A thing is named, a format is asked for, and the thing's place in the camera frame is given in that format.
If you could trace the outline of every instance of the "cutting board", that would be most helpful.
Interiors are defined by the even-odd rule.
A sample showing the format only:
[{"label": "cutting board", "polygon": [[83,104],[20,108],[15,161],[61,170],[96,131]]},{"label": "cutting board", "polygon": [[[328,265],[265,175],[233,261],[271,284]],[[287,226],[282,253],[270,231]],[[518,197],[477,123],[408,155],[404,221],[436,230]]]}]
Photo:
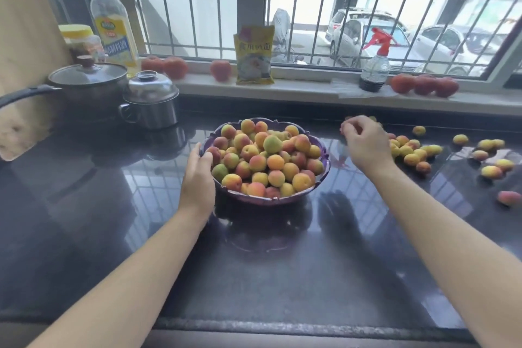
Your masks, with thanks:
[{"label": "cutting board", "polygon": [[[0,95],[44,83],[72,64],[48,0],[1,0]],[[53,95],[0,109],[0,157],[14,160],[49,135],[56,114]]]}]

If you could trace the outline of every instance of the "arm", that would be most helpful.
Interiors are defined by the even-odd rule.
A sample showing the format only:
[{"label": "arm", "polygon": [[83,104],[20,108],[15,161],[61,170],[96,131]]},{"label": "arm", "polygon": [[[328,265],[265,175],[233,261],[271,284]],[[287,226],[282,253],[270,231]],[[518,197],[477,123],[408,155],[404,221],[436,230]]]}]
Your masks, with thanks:
[{"label": "arm", "polygon": [[383,129],[365,116],[341,126],[350,155],[375,184],[446,297],[484,348],[522,341],[522,262],[410,180]]},{"label": "arm", "polygon": [[176,214],[29,348],[139,348],[212,211],[212,155],[187,161]]}]

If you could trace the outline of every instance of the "person's right arm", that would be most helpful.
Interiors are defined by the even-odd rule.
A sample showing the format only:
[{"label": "person's right arm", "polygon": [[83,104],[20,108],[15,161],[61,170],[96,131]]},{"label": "person's right arm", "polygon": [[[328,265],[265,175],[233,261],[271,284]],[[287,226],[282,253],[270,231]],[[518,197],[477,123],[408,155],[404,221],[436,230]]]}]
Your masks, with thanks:
[{"label": "person's right arm", "polygon": [[522,346],[522,262],[408,178],[377,123],[358,116],[341,132],[353,163],[374,183],[479,344]]}]

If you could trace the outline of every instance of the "forearm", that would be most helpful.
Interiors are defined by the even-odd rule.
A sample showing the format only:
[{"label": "forearm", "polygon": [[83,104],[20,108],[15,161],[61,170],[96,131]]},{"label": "forearm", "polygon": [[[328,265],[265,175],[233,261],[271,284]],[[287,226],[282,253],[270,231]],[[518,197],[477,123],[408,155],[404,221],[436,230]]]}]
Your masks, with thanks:
[{"label": "forearm", "polygon": [[369,174],[444,294],[483,347],[522,341],[522,263],[391,165]]},{"label": "forearm", "polygon": [[178,212],[30,348],[139,348],[191,252],[202,218]]}]

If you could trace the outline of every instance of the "plastic packet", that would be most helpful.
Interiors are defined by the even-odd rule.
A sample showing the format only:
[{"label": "plastic packet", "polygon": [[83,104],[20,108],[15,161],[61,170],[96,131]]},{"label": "plastic packet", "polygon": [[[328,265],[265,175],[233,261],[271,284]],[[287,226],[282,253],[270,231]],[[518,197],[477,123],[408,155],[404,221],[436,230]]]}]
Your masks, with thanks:
[{"label": "plastic packet", "polygon": [[274,26],[244,26],[234,35],[237,83],[273,84],[271,75]]},{"label": "plastic packet", "polygon": [[389,85],[383,85],[379,92],[369,92],[363,90],[357,84],[347,83],[338,79],[332,79],[331,86],[335,89],[335,92],[339,98],[371,98],[371,97],[387,97],[397,96],[395,91]]}]

